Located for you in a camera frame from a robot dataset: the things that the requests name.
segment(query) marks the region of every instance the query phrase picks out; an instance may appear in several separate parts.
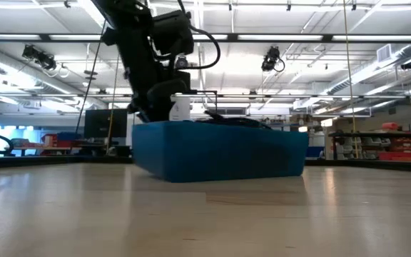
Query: ceiling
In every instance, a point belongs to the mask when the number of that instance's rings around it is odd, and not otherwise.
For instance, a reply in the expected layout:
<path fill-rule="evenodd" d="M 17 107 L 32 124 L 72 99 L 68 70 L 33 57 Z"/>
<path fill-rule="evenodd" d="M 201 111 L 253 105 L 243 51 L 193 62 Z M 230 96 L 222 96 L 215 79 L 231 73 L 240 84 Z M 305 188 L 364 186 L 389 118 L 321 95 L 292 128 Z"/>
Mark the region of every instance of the ceiling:
<path fill-rule="evenodd" d="M 0 1 L 0 34 L 99 34 L 100 19 L 87 7 L 89 0 L 69 1 L 71 8 L 63 5 L 64 0 L 5 0 Z M 191 21 L 196 27 L 212 34 L 219 33 L 260 33 L 260 34 L 344 34 L 345 17 L 340 0 L 292 0 L 291 10 L 286 11 L 288 1 L 276 0 L 232 0 L 233 10 L 229 10 L 229 0 L 188 0 L 183 1 L 187 11 L 191 11 Z M 411 1 L 404 0 L 357 0 L 347 1 L 347 27 L 350 34 L 411 34 Z M 357 9 L 351 10 L 356 2 Z M 168 13 L 178 9 L 177 1 L 151 1 L 153 12 Z M 96 80 L 91 83 L 91 92 L 105 89 L 113 92 L 116 81 L 117 94 L 130 94 L 131 88 L 123 77 L 123 67 L 117 62 L 115 46 L 97 43 L 30 43 L 38 49 L 55 56 L 63 69 L 52 78 L 51 84 L 59 83 L 84 92 L 87 82 L 84 70 L 91 70 L 96 53 Z M 0 54 L 26 63 L 21 57 L 26 43 L 0 42 Z M 286 69 L 280 74 L 263 73 L 261 63 L 268 49 L 276 45 L 282 53 Z M 290 44 L 290 43 L 220 43 L 222 56 L 213 68 L 203 70 L 205 83 L 202 89 L 218 90 L 222 94 L 248 94 L 258 90 L 259 94 L 319 94 L 333 81 L 348 76 L 347 53 L 351 69 L 360 69 L 376 59 L 376 51 L 385 44 Z M 187 56 L 189 62 L 198 63 L 198 52 L 203 52 L 201 63 L 208 64 L 215 59 L 216 50 L 212 43 L 201 43 L 195 52 Z M 41 69 L 33 63 L 27 66 Z M 201 89 L 198 71 L 192 71 L 191 87 Z M 365 89 L 379 86 L 410 76 L 411 70 L 398 71 L 389 67 L 383 72 L 370 76 L 352 87 L 365 94 Z M 340 94 L 350 94 L 350 88 Z M 125 106 L 129 98 L 117 98 Z M 107 104 L 112 98 L 100 98 Z M 220 102 L 249 102 L 249 99 L 221 99 Z M 274 99 L 272 104 L 292 103 L 295 99 Z M 315 108 L 335 103 L 320 101 Z"/>

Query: desk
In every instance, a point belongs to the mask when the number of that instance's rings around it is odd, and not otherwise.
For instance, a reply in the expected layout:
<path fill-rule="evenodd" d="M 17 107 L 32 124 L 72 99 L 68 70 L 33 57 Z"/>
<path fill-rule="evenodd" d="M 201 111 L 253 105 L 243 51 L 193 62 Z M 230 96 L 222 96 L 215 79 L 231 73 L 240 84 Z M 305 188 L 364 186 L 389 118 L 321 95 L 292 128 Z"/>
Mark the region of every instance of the desk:
<path fill-rule="evenodd" d="M 42 151 L 65 151 L 68 153 L 71 148 L 70 147 L 55 147 L 55 146 L 23 146 L 23 147 L 14 147 L 14 150 L 21 150 L 21 155 L 25 156 L 26 150 L 29 149 L 36 149 L 36 150 L 42 150 Z M 79 150 L 82 149 L 81 147 L 73 147 L 73 150 Z"/>

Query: black monitor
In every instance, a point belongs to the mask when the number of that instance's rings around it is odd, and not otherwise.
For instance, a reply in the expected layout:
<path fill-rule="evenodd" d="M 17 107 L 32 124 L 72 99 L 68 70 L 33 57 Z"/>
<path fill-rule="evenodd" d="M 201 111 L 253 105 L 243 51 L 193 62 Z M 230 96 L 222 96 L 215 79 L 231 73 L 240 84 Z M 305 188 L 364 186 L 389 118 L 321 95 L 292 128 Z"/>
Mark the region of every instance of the black monitor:
<path fill-rule="evenodd" d="M 89 110 L 85 112 L 85 138 L 108 137 L 112 110 Z M 112 118 L 112 138 L 126 137 L 128 110 L 114 109 Z"/>

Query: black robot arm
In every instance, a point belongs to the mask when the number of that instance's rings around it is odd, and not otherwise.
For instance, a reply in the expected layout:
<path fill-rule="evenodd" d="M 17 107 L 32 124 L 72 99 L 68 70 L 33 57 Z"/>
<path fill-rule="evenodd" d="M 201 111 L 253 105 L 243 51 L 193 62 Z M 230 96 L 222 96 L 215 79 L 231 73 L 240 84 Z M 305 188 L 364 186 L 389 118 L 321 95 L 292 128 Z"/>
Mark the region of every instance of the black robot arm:
<path fill-rule="evenodd" d="M 133 89 L 130 113 L 139 112 L 143 122 L 169 120 L 171 95 L 191 89 L 190 74 L 174 68 L 177 55 L 193 52 L 191 15 L 177 10 L 152 17 L 150 9 L 136 0 L 92 2 L 111 27 L 102 40 L 106 45 L 117 45 L 125 77 Z"/>

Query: wooden floor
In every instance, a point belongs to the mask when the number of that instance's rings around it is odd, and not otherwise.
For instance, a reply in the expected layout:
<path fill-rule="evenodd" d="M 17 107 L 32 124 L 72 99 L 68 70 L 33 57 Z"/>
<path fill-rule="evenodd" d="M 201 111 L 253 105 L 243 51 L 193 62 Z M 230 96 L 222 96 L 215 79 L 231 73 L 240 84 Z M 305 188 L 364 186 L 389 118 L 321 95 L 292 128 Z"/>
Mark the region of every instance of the wooden floor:
<path fill-rule="evenodd" d="M 407 257 L 411 173 L 179 184 L 121 164 L 0 169 L 0 256 Z"/>

